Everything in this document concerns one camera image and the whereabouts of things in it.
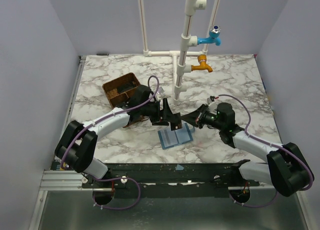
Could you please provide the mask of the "blue leather card holder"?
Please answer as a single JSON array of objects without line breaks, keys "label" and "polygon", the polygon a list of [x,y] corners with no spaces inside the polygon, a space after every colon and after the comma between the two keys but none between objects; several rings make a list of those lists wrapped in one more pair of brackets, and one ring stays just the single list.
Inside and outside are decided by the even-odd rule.
[{"label": "blue leather card holder", "polygon": [[182,124],[182,128],[171,131],[168,127],[158,131],[158,137],[163,150],[180,146],[193,141],[192,134],[195,132],[194,127],[189,127],[187,123]]}]

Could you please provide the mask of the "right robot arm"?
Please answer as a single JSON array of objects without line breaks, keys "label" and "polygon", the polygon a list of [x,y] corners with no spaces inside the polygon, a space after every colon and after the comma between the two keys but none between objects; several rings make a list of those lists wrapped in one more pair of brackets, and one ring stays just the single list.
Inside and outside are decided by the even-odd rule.
[{"label": "right robot arm", "polygon": [[238,171],[243,179],[271,184],[286,197],[313,184],[314,175],[297,145],[290,142],[278,146],[250,135],[236,124],[235,112],[229,103],[219,103],[216,113],[210,112],[209,106],[203,104],[181,119],[199,129],[207,125],[219,130],[224,144],[263,161],[241,163]]}]

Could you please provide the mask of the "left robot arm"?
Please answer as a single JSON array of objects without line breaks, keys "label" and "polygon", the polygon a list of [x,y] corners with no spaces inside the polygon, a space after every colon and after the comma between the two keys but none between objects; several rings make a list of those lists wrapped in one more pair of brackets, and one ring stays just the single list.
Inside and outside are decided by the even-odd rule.
[{"label": "left robot arm", "polygon": [[108,167],[94,158],[96,144],[109,133],[147,117],[153,126],[170,126],[171,130],[182,128],[180,113],[173,113],[167,98],[156,99],[150,87],[139,85],[131,96],[109,113],[86,123],[74,120],[66,127],[55,156],[77,173],[86,173],[102,179]]}]

